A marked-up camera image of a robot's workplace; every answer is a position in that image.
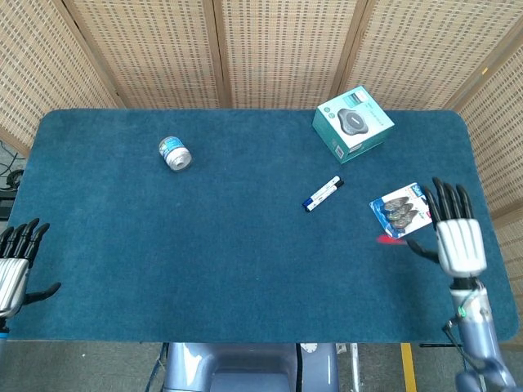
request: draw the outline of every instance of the robotic arm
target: robotic arm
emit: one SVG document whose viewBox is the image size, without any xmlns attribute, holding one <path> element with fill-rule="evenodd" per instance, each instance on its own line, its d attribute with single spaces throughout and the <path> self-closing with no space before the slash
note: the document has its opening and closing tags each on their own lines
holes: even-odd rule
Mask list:
<svg viewBox="0 0 523 392">
<path fill-rule="evenodd" d="M 407 244 L 418 255 L 440 265 L 453 279 L 450 295 L 455 315 L 443 326 L 443 331 L 458 348 L 467 369 L 456 376 L 458 392 L 523 392 L 503 362 L 487 290 L 478 279 L 486 270 L 485 249 L 481 228 L 474 219 L 467 191 L 458 185 L 454 189 L 434 178 L 437 198 L 423 187 L 436 230 L 438 251 L 428 251 L 419 243 Z M 458 326 L 463 343 L 461 348 L 452 328 Z"/>
</svg>

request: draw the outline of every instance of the whiteboard marker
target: whiteboard marker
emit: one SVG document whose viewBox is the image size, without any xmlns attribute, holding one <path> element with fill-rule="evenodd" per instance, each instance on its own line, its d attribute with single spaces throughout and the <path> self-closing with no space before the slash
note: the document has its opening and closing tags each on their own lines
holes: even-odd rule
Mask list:
<svg viewBox="0 0 523 392">
<path fill-rule="evenodd" d="M 309 204 L 314 202 L 323 192 L 325 192 L 327 189 L 329 189 L 331 186 L 336 184 L 338 181 L 340 181 L 340 177 L 335 176 L 331 181 L 329 181 L 327 184 L 316 190 L 312 196 L 310 196 L 305 202 L 302 203 L 303 207 L 307 207 Z"/>
<path fill-rule="evenodd" d="M 311 212 L 312 210 L 314 210 L 321 202 L 323 202 L 328 196 L 330 196 L 331 194 L 336 192 L 336 189 L 338 189 L 343 184 L 344 184 L 344 182 L 342 180 L 340 180 L 336 184 L 332 185 L 325 192 L 323 192 L 316 200 L 314 200 L 311 204 L 308 204 L 307 207 L 305 207 L 305 211 Z"/>
</svg>

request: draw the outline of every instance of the blue marker cap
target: blue marker cap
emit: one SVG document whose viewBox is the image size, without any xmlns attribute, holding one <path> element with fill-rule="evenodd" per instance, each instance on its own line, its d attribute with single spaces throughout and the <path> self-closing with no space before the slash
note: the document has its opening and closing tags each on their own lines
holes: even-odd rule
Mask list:
<svg viewBox="0 0 523 392">
<path fill-rule="evenodd" d="M 305 202 L 302 203 L 302 206 L 303 207 L 307 207 L 309 204 L 312 203 L 312 199 L 311 198 L 308 198 Z"/>
</svg>

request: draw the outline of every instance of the teal product box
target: teal product box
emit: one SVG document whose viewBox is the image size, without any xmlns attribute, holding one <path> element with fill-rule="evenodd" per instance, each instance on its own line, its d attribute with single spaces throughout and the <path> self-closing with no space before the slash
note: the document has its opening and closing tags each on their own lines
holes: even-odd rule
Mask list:
<svg viewBox="0 0 523 392">
<path fill-rule="evenodd" d="M 340 163 L 382 143 L 393 125 L 362 86 L 318 106 L 312 121 Z"/>
</svg>

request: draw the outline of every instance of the woven partition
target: woven partition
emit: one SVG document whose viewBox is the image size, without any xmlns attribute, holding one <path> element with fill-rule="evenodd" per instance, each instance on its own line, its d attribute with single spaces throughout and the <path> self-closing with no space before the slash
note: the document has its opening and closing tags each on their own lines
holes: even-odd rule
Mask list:
<svg viewBox="0 0 523 392">
<path fill-rule="evenodd" d="M 218 106 L 202 0 L 65 3 L 129 106 Z"/>
<path fill-rule="evenodd" d="M 0 136 L 27 155 L 43 115 L 114 107 L 51 0 L 0 2 Z"/>
<path fill-rule="evenodd" d="M 314 108 L 326 101 L 355 4 L 224 0 L 232 105 Z"/>
<path fill-rule="evenodd" d="M 463 106 L 476 165 L 523 315 L 523 46 Z M 523 345 L 523 334 L 512 342 Z"/>
<path fill-rule="evenodd" d="M 522 15 L 523 0 L 377 0 L 341 90 L 363 84 L 388 109 L 440 109 Z"/>
<path fill-rule="evenodd" d="M 523 220 L 513 222 L 496 231 L 521 320 L 523 317 Z M 523 346 L 521 328 L 520 333 L 511 343 Z"/>
<path fill-rule="evenodd" d="M 523 47 L 463 107 L 491 212 L 523 202 Z"/>
</svg>

